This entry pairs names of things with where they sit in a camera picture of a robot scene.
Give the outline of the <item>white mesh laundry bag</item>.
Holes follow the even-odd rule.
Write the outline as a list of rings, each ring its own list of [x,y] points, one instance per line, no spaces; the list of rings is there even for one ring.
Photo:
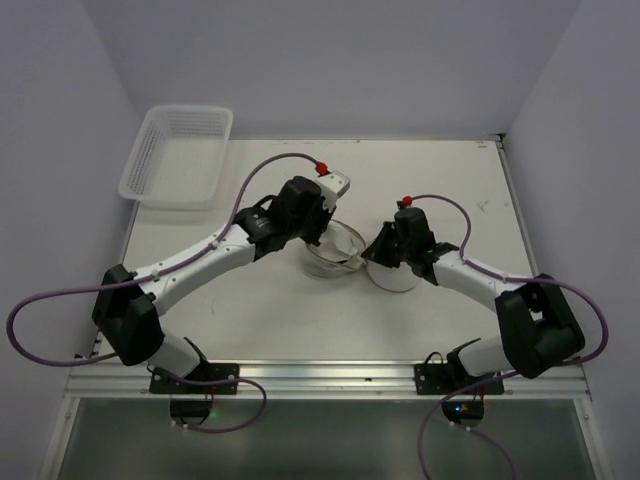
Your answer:
[[[345,263],[331,262],[319,255],[318,248],[329,237],[351,236],[359,249],[359,255]],[[405,293],[413,290],[420,282],[408,265],[388,268],[366,262],[363,251],[369,246],[367,240],[353,227],[339,220],[331,220],[325,233],[320,237],[320,245],[305,244],[299,254],[302,271],[312,278],[334,280],[364,272],[378,288],[391,293]]]

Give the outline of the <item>white bra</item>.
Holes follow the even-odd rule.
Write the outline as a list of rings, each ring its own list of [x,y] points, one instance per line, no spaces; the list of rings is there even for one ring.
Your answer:
[[[359,255],[359,249],[349,235],[329,237],[318,248],[319,255],[331,262],[345,263]]]

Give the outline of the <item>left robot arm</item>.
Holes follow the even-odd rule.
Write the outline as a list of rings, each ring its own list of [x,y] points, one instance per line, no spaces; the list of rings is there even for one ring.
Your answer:
[[[187,338],[163,330],[161,318],[178,302],[223,274],[282,250],[295,239],[318,244],[350,181],[337,172],[295,176],[278,194],[236,206],[214,234],[163,262],[134,272],[109,269],[92,318],[126,366],[146,364],[195,385],[212,381],[213,368]]]

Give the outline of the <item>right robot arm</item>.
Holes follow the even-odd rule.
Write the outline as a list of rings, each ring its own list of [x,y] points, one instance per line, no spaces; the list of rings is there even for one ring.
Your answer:
[[[474,270],[457,246],[436,240],[419,208],[400,210],[384,222],[363,257],[387,269],[407,265],[415,276],[496,314],[498,336],[473,339],[447,354],[447,373],[457,382],[505,370],[532,379],[585,347],[582,329],[551,277],[511,283]]]

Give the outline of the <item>white plastic basket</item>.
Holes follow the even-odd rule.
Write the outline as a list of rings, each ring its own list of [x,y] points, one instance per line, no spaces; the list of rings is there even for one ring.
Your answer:
[[[149,208],[208,210],[225,162],[234,116],[224,107],[159,105],[139,129],[119,195]]]

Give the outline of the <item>aluminium right side rail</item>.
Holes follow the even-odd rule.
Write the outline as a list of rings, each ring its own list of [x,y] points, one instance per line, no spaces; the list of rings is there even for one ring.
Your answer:
[[[510,199],[513,205],[513,209],[516,215],[516,220],[518,223],[518,227],[519,227],[519,231],[520,231],[520,235],[521,238],[523,240],[524,243],[524,248],[525,248],[525,252],[526,252],[526,256],[527,256],[527,260],[528,260],[528,264],[529,267],[531,269],[531,272],[534,275],[537,275],[540,273],[539,268],[538,268],[538,264],[535,258],[535,254],[534,251],[532,249],[532,245],[531,245],[531,241],[530,241],[530,237],[529,237],[529,233],[526,227],[526,223],[524,221],[524,217],[522,214],[522,209],[521,209],[521,205],[519,202],[519,198],[516,192],[516,188],[515,188],[515,184],[512,178],[512,174],[511,174],[511,170],[510,170],[510,166],[509,166],[509,162],[507,159],[507,153],[506,153],[506,134],[505,133],[498,133],[492,136],[492,141],[495,143],[496,145],[496,149],[498,152],[498,156],[500,159],[500,163],[501,163],[501,167],[503,170],[503,174],[507,183],[507,188],[509,191],[509,195],[510,195]]]

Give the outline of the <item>aluminium rail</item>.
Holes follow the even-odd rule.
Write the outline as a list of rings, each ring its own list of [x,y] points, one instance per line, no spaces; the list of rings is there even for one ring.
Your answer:
[[[529,233],[526,227],[526,223],[524,221],[524,217],[522,214],[522,209],[521,209],[521,205],[519,202],[519,198],[516,192],[516,188],[515,188],[515,184],[512,178],[512,174],[511,174],[511,170],[510,170],[510,166],[509,166],[509,162],[507,159],[507,153],[506,153],[506,134],[505,133],[498,133],[492,136],[492,141],[495,143],[496,145],[496,149],[498,152],[498,156],[500,159],[500,163],[501,163],[501,167],[503,170],[503,174],[507,183],[507,188],[509,191],[509,195],[510,195],[510,199],[513,205],[513,209],[516,215],[516,220],[518,223],[518,227],[519,227],[519,231],[520,231],[520,235],[521,238],[523,240],[524,243],[524,248],[525,248],[525,252],[526,252],[526,256],[527,256],[527,260],[528,260],[528,264],[529,267],[531,269],[531,272],[534,275],[537,275],[540,273],[539,268],[538,268],[538,264],[535,258],[535,254],[534,251],[532,249],[532,245],[531,245],[531,241],[530,241],[530,237],[529,237]]]
[[[420,399],[409,361],[267,361],[238,360],[243,378],[260,384],[272,400],[412,400]],[[142,398],[160,375],[144,366],[115,361],[76,367],[69,374],[68,398]],[[580,367],[554,368],[534,380],[516,376],[503,381],[497,400],[584,400],[590,397]]]

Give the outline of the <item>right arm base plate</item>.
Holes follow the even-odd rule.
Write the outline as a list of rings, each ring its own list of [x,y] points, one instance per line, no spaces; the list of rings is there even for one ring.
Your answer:
[[[485,381],[485,384],[471,390],[469,395],[481,389],[487,395],[502,395],[505,391],[502,380],[495,384],[488,383],[489,380],[498,377],[497,373],[474,377],[466,373],[455,373],[446,363],[416,363],[413,365],[413,373],[415,391],[419,396],[444,396],[482,381]]]

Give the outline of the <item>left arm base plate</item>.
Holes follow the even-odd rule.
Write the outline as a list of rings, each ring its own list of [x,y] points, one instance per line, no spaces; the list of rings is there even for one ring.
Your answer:
[[[184,383],[169,376],[165,370],[156,368],[149,385],[152,394],[166,395],[235,395],[240,365],[237,363],[208,363],[198,366],[186,379],[197,385]]]

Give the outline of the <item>aluminium front rail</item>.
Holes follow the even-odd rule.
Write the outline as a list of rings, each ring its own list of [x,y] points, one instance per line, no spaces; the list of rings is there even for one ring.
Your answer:
[[[238,360],[243,378],[260,384],[272,400],[412,400],[420,399],[409,361],[267,361]],[[142,398],[160,375],[144,366],[115,361],[76,367],[69,374],[68,398]],[[497,400],[584,400],[590,397],[580,367],[554,368],[534,380],[516,376],[503,381]]]

